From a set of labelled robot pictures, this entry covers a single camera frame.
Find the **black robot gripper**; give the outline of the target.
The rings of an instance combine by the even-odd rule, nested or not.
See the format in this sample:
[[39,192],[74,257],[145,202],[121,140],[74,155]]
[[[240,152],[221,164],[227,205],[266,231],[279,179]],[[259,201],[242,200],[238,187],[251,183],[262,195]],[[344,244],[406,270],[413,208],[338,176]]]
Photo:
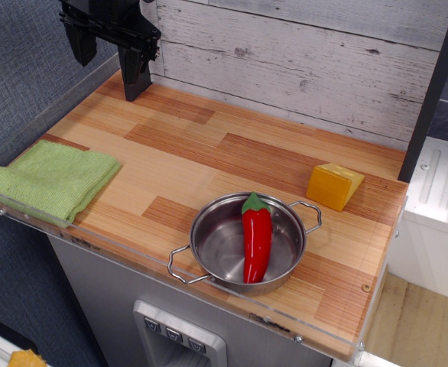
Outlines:
[[161,32],[141,12],[139,1],[62,1],[63,22],[73,55],[85,67],[98,38],[118,46],[125,85],[148,78],[144,52],[156,52]]

